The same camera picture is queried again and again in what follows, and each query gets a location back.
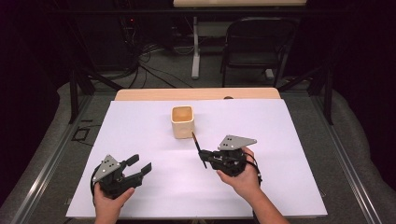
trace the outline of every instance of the desk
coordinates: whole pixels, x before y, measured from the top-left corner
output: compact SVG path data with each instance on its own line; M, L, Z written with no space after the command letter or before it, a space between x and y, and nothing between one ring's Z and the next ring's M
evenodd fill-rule
M225 96L234 99L221 100ZM68 217L94 217L88 182L106 154L118 161L139 154L140 161L124 173L134 174L148 162L152 171L120 218L251 218L249 205L216 172L204 168L193 141L173 137L174 105L193 106L201 148L215 150L226 132L258 140L250 148L263 174L262 189L284 216L327 215L289 111L276 90L224 88L120 91L107 111Z
M306 0L175 0L174 7L302 7L305 6ZM225 35L227 27L222 25L214 25L215 28L220 30L216 35ZM193 36L194 36L194 55L192 60L191 78L199 78L199 63L200 63L200 50L198 46L198 19L193 18Z

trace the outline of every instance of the cup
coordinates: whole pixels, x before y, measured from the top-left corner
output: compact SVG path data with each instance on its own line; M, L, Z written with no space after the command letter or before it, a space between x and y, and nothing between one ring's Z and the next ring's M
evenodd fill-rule
M175 138L191 138L194 132L194 114L189 105L172 108L172 129Z

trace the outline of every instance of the black chair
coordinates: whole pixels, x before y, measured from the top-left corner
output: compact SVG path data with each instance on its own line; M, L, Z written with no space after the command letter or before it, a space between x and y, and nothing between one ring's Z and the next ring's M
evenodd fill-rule
M298 22L284 18L244 18L227 30L221 62L222 87L230 68L276 69L273 86L279 78L285 50L294 37Z

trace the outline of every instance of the white paper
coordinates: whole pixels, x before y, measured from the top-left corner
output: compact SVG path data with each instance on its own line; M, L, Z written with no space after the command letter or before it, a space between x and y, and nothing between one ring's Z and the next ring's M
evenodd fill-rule
M124 170L152 171L123 206L120 218L251 217L251 207L205 169L192 138L176 139L171 110L191 105L201 149L217 150L226 134L253 138L249 146L262 172L262 189L286 217L326 216L300 140L283 100L114 101L92 148L67 217L95 217L89 188L94 168L107 155L117 161L139 154Z

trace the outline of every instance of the human hand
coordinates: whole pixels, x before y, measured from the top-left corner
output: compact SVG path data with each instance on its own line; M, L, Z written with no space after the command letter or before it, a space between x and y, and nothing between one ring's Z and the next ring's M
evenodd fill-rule
M107 198L104 192L100 189L99 183L94 186L94 203L96 220L95 224L110 224L116 223L120 215L120 210L134 194L134 189L130 188L123 192L117 199Z
M247 156L247 160L254 162L252 158L254 157L253 151L251 151L247 147L242 147L242 150L251 156ZM224 174L221 170L217 170L217 173L224 183L233 187L235 192L248 202L251 202L251 200L254 199L255 195L262 193L262 190L260 189L259 179L257 177L257 171L250 164L247 164L245 167L245 171L238 176L228 176Z

